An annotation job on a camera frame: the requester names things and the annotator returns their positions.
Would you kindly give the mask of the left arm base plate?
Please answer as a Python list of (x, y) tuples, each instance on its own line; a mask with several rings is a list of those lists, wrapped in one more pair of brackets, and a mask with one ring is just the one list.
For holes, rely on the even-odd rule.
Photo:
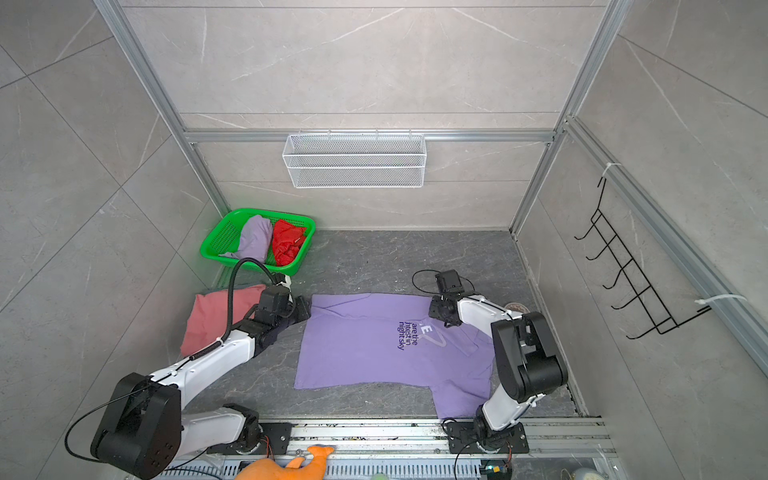
[(208, 454), (222, 455), (286, 455), (293, 429), (292, 423), (268, 422), (245, 427), (237, 440), (209, 447)]

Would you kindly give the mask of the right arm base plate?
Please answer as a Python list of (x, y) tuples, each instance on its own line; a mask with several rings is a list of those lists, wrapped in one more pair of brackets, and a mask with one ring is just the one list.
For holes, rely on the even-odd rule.
[(441, 429), (452, 454), (528, 454), (524, 426), (518, 423), (500, 431), (488, 430), (470, 421), (446, 419)]

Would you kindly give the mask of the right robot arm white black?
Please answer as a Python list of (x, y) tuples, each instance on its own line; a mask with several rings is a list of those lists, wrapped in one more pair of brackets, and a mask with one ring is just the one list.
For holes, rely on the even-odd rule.
[(493, 341), (500, 385), (479, 407), (469, 438), (486, 450), (498, 448), (528, 410), (568, 383), (561, 349), (543, 314), (521, 313), (467, 291), (455, 270), (437, 271), (435, 280), (429, 316), (446, 327), (471, 325)]

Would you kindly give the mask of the purple t-shirt with print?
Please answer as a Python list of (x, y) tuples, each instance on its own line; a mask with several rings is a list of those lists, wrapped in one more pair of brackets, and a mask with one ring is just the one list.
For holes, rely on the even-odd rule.
[(440, 418), (471, 417), (491, 396), (492, 339), (463, 324), (447, 328), (423, 296), (315, 295), (294, 386), (367, 383), (429, 389)]

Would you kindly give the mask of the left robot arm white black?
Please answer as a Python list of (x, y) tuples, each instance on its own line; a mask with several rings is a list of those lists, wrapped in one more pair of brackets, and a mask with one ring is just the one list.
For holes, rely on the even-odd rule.
[(288, 327), (308, 320), (310, 302), (283, 285), (256, 285), (196, 297), (183, 359), (115, 386), (90, 446), (91, 456), (152, 479), (179, 456), (250, 453), (266, 435), (257, 411), (227, 403), (188, 414), (186, 406), (236, 367), (263, 353)]

